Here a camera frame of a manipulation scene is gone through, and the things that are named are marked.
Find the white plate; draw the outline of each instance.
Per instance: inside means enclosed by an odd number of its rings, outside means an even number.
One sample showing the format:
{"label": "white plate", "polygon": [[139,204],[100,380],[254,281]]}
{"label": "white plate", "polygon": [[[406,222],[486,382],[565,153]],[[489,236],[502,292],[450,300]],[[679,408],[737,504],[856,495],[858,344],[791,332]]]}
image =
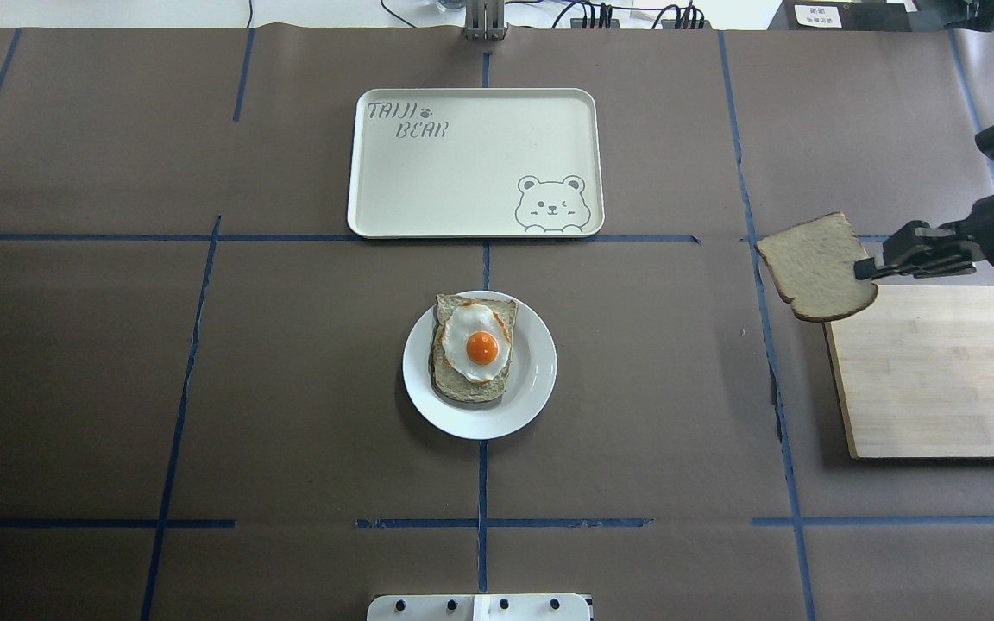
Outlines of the white plate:
{"label": "white plate", "polygon": [[466,291],[473,299],[511,299],[519,305],[513,326],[513,361],[505,394],[485,404],[446,398],[431,384],[429,360],[435,333],[435,306],[413,326],[402,358],[402,374],[413,404],[431,424],[467,440],[505,436],[535,419],[555,388],[557,354],[547,325],[536,311],[513,296],[494,291]]}

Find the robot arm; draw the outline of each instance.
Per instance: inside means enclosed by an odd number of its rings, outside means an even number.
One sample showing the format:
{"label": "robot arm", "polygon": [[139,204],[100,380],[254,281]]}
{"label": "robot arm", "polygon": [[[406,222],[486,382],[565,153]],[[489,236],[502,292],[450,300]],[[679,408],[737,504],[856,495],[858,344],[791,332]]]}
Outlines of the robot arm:
{"label": "robot arm", "polygon": [[[977,134],[977,147],[994,161],[994,126]],[[904,224],[884,243],[881,256],[853,265],[853,275],[859,280],[894,274],[930,279],[971,274],[978,260],[994,266],[994,194],[975,202],[964,220],[936,228],[923,220]]]}

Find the wooden cutting board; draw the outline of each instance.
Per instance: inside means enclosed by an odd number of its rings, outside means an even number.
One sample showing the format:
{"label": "wooden cutting board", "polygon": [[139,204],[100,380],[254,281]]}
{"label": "wooden cutting board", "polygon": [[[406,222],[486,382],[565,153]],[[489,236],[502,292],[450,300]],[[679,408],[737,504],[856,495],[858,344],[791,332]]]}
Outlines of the wooden cutting board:
{"label": "wooden cutting board", "polygon": [[994,457],[994,287],[881,286],[825,323],[855,457]]}

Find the toast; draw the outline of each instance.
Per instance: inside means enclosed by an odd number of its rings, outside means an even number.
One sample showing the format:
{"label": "toast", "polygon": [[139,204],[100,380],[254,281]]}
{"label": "toast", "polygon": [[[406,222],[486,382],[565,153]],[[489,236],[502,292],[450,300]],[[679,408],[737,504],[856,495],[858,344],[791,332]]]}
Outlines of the toast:
{"label": "toast", "polygon": [[461,295],[443,294],[438,294],[435,298],[437,298],[437,302],[435,302],[437,327],[435,327],[435,334],[431,338],[431,382],[433,382],[435,389],[447,398],[464,401],[467,404],[479,404],[499,398],[501,394],[505,393],[508,370],[513,366],[514,352],[509,350],[508,362],[505,363],[505,368],[497,373],[497,377],[485,382],[485,384],[473,384],[447,362],[443,350],[443,330],[455,308],[467,302],[477,302],[496,313],[511,335],[513,327],[516,326],[516,302],[504,299],[472,299],[463,298]]}
{"label": "toast", "polygon": [[853,276],[853,263],[868,259],[844,213],[758,241],[758,254],[770,268],[777,295],[805,322],[832,322],[864,310],[877,298],[872,280]]}

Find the bear face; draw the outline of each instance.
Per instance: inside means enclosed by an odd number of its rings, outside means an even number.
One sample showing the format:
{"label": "bear face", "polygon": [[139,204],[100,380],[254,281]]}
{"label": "bear face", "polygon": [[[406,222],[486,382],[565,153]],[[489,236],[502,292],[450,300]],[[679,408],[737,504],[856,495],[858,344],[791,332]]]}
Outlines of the bear face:
{"label": "bear face", "polygon": [[561,232],[569,228],[581,231],[592,217],[582,196],[585,181],[576,174],[561,181],[540,181],[529,174],[520,180],[519,187],[516,221],[526,233],[533,228],[544,232]]}

